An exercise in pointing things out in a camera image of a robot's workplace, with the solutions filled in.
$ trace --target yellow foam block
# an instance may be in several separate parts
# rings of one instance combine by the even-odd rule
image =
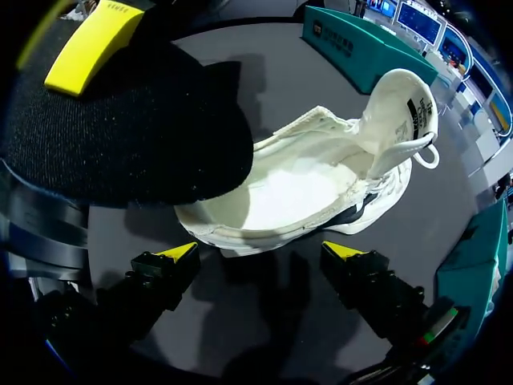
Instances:
[[[336,255],[338,255],[342,259],[347,259],[348,257],[352,257],[355,254],[364,254],[365,251],[360,251],[356,249],[351,249],[350,247],[338,245],[333,242],[324,241],[322,242],[323,245],[328,246],[331,250],[335,252]]]
[[[198,246],[198,242],[191,242],[186,245],[175,247],[174,249],[161,251],[160,253],[156,253],[156,255],[164,255],[165,257],[173,258],[175,262],[178,262],[178,260],[187,254],[190,249],[196,246]]]
[[[143,14],[142,10],[120,2],[99,2],[55,60],[45,86],[81,95],[102,65],[128,45]]]

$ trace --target teal panel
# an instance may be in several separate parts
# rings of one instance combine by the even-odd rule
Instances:
[[[405,68],[432,84],[437,71],[418,52],[381,27],[350,14],[308,6],[303,39],[362,93],[388,71]]]
[[[495,266],[504,275],[507,252],[507,214],[504,200],[472,217],[460,240],[437,271],[437,295],[456,306],[469,306],[464,329],[453,335],[447,356],[450,365],[471,346],[479,332],[488,304]]]

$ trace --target computer monitor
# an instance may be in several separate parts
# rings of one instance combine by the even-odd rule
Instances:
[[[442,43],[442,53],[448,55],[457,64],[465,63],[467,60],[467,54],[449,38],[445,38]]]
[[[409,30],[412,30],[431,46],[434,46],[438,33],[442,29],[442,24],[438,20],[435,20],[405,2],[399,4],[397,22]]]
[[[477,68],[477,66],[472,66],[469,71],[470,80],[475,86],[481,91],[485,98],[491,95],[491,92],[494,90],[493,86],[490,84],[485,75]]]

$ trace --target label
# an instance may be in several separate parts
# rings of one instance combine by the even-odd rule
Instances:
[[[425,134],[427,124],[430,122],[431,115],[433,115],[433,104],[429,101],[426,102],[424,97],[411,98],[406,104],[408,111],[410,111],[411,121],[414,126],[414,140],[418,139],[420,134]]]

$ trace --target shoe insole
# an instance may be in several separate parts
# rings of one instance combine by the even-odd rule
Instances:
[[[200,205],[212,223],[235,229],[278,229],[331,205],[365,179],[374,156],[350,140],[300,136],[263,159],[255,156],[248,179]]]

